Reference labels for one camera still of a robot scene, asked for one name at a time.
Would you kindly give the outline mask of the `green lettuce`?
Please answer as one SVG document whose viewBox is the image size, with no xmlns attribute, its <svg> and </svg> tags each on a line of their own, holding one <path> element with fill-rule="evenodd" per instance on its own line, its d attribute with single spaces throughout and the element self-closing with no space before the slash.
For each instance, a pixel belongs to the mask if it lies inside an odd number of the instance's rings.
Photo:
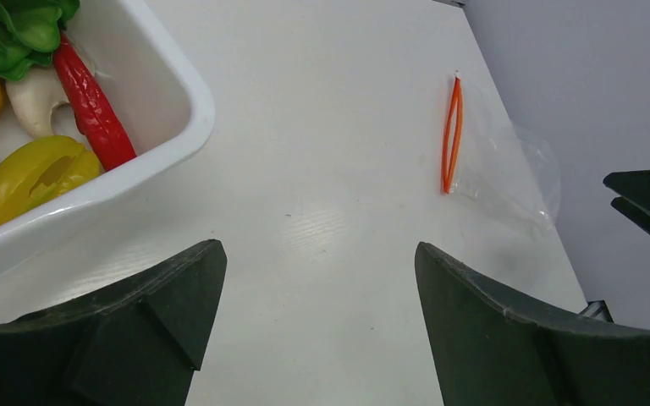
<svg viewBox="0 0 650 406">
<path fill-rule="evenodd" d="M 79 0 L 0 0 L 0 78 L 22 80 L 32 67 L 51 65 L 79 9 Z"/>
</svg>

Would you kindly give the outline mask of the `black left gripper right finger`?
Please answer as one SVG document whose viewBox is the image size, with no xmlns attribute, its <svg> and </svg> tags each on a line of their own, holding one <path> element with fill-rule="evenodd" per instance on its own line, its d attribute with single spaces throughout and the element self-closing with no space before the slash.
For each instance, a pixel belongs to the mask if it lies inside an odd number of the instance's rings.
<svg viewBox="0 0 650 406">
<path fill-rule="evenodd" d="M 416 284 L 447 405 L 650 405 L 650 331 L 560 309 L 429 243 Z"/>
</svg>

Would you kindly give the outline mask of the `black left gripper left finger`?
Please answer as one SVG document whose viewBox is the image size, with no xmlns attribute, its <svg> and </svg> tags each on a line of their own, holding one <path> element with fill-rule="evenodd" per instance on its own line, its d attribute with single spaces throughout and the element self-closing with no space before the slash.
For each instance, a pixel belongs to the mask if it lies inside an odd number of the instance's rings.
<svg viewBox="0 0 650 406">
<path fill-rule="evenodd" d="M 227 256 L 216 239 L 0 323 L 0 405 L 182 405 L 203 364 Z"/>
</svg>

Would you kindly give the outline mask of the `clear orange zip bag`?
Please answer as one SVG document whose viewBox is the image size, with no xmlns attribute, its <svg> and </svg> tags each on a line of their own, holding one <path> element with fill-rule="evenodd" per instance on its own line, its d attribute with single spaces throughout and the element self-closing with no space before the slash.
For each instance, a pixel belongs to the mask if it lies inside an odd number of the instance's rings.
<svg viewBox="0 0 650 406">
<path fill-rule="evenodd" d="M 549 143 L 497 115 L 493 97 L 454 72 L 440 191 L 533 238 L 555 229 L 561 176 Z"/>
</svg>

